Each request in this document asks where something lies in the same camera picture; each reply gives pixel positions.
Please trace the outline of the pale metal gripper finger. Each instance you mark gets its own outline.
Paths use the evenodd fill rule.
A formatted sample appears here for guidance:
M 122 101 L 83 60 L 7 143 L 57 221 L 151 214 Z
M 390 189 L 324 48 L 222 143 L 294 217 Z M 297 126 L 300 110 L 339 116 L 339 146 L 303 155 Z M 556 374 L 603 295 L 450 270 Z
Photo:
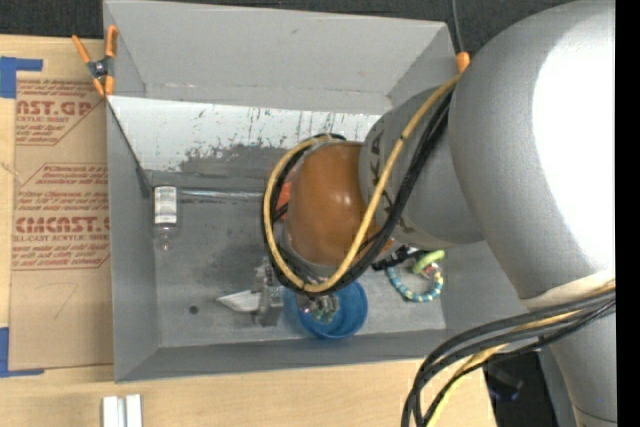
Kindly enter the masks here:
M 261 295 L 251 290 L 244 290 L 218 297 L 216 301 L 237 313 L 255 313 L 260 306 Z

